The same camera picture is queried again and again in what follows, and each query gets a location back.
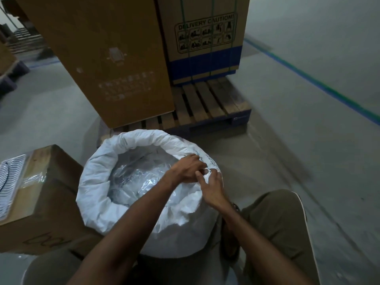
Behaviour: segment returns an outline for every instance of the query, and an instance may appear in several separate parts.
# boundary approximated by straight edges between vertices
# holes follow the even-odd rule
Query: forearm
[[[232,206],[220,210],[256,272],[267,284],[312,284],[310,279]]]
[[[104,276],[113,279],[111,284],[117,284],[119,279],[122,280],[130,271],[166,202],[179,183],[175,173],[167,171],[151,190],[126,211],[112,230],[88,254],[76,275],[81,276],[81,271],[98,272],[95,274],[97,281]]]

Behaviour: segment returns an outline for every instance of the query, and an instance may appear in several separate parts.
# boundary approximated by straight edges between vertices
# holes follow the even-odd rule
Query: blue floor line
[[[255,49],[257,49],[260,52],[262,52],[263,54],[267,55],[268,57],[270,57],[274,61],[280,63],[281,65],[283,65],[285,67],[287,67],[289,70],[292,70],[298,76],[302,77],[306,81],[308,81],[311,84],[313,84],[314,86],[318,87],[319,89],[321,89],[326,94],[328,94],[331,97],[333,97],[334,99],[336,99],[339,102],[343,103],[347,107],[353,109],[355,112],[359,113],[364,118],[366,118],[369,121],[371,121],[371,122],[375,123],[376,125],[380,126],[380,116],[379,115],[377,115],[377,114],[375,114],[375,113],[373,113],[373,112],[371,112],[371,111],[363,108],[362,106],[360,106],[355,101],[353,101],[353,100],[347,98],[346,96],[340,94],[338,91],[336,91],[336,90],[332,89],[331,87],[325,85],[321,81],[318,81],[318,80],[314,79],[312,76],[308,75],[304,71],[298,69],[297,67],[293,66],[289,62],[287,62],[284,59],[278,57],[277,55],[269,52],[268,50],[264,49],[263,47],[261,47],[260,45],[258,45],[256,43],[252,42],[251,40],[249,40],[247,38],[244,38],[244,41],[247,42],[252,47],[254,47]]]

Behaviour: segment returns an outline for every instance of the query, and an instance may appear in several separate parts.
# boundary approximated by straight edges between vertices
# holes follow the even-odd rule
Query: clear plastic wrap
[[[137,147],[118,155],[109,177],[108,196],[116,204],[130,207],[162,178],[178,160],[161,147]],[[166,206],[177,205],[185,196],[196,191],[195,183],[180,184],[171,194]]]

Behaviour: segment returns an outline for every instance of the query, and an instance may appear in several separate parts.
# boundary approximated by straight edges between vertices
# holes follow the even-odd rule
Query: white sack
[[[161,130],[134,130],[106,139],[84,166],[76,201],[86,226],[107,234],[128,210],[107,196],[118,154],[139,146],[160,146],[180,159],[195,153],[207,168],[219,170],[215,161],[196,144]],[[210,172],[204,178],[208,182]],[[142,254],[157,258],[180,258],[201,250],[215,224],[217,212],[202,201],[199,183],[177,205],[165,206]]]

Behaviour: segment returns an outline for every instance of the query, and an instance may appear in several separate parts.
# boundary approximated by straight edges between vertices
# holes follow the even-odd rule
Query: hand
[[[206,203],[217,211],[222,211],[225,208],[231,207],[231,202],[228,200],[223,189],[223,181],[221,173],[216,169],[211,169],[209,183],[207,184],[201,172],[196,172],[199,184],[201,184],[203,199]]]
[[[205,174],[204,168],[206,167],[207,164],[200,161],[197,154],[190,154],[175,163],[169,171],[178,177],[180,183],[193,183],[197,182],[195,172],[199,172],[201,175]]]

